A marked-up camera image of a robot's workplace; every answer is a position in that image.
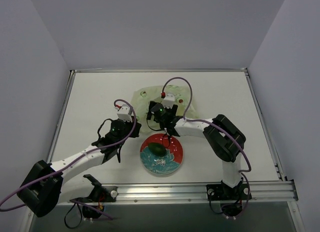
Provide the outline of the green avocado-print plastic bag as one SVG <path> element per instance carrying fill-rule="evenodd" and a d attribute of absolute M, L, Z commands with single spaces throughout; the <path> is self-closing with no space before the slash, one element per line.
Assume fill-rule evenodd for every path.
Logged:
<path fill-rule="evenodd" d="M 162 102 L 162 86 L 149 86 L 141 88 L 133 93 L 130 104 L 133 106 L 138 122 L 141 124 L 140 132 L 142 134 L 152 133 L 159 128 L 159 125 L 153 120 L 147 120 L 147 113 L 151 101 Z M 166 93 L 174 95 L 177 105 L 177 116 L 182 116 L 190 101 L 190 89 L 188 86 L 168 85 Z"/>

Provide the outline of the dark green fake avocado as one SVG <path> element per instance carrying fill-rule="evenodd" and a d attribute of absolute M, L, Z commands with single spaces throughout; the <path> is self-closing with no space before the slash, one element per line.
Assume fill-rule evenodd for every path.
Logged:
<path fill-rule="evenodd" d="M 167 154 L 167 149 L 161 143 L 150 142 L 148 144 L 148 149 L 152 154 L 158 157 L 164 157 Z"/>

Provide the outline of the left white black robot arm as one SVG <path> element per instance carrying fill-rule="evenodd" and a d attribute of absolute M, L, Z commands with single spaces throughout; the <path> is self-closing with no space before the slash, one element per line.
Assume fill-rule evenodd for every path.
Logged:
<path fill-rule="evenodd" d="M 109 132 L 99 136 L 83 151 L 51 163 L 38 161 L 24 179 L 17 196 L 37 217 L 47 215 L 59 203 L 74 198 L 62 191 L 69 180 L 113 157 L 120 158 L 119 152 L 125 141 L 139 137 L 141 127 L 136 119 L 129 122 L 112 120 Z"/>

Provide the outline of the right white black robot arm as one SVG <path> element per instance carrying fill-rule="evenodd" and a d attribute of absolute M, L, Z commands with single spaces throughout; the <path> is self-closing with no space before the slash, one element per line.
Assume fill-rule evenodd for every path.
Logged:
<path fill-rule="evenodd" d="M 222 160 L 222 192 L 227 198 L 234 198 L 240 193 L 242 180 L 239 153 L 244 149 L 246 137 L 224 115 L 211 119 L 190 119 L 176 115 L 178 106 L 165 108 L 160 102 L 151 101 L 148 106 L 147 120 L 159 124 L 162 131 L 174 137 L 204 138 L 216 156 Z"/>

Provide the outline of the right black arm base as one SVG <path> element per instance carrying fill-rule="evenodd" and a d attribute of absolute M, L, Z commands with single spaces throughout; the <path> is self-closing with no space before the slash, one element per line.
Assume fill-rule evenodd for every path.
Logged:
<path fill-rule="evenodd" d="M 234 188 L 223 182 L 207 184 L 206 194 L 210 210 L 215 215 L 236 220 L 248 207 L 252 199 L 251 188 L 247 183 L 240 182 Z"/>

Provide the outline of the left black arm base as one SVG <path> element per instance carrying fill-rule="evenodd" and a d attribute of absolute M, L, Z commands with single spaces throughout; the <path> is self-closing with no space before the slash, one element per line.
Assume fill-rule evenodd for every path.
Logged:
<path fill-rule="evenodd" d="M 105 212 L 105 203 L 116 202 L 118 188 L 114 185 L 104 187 L 91 174 L 83 176 L 84 182 L 88 182 L 83 195 L 72 197 L 71 202 L 81 207 L 81 214 L 84 219 L 99 220 L 103 216 L 106 220 L 113 220 L 112 216 Z"/>

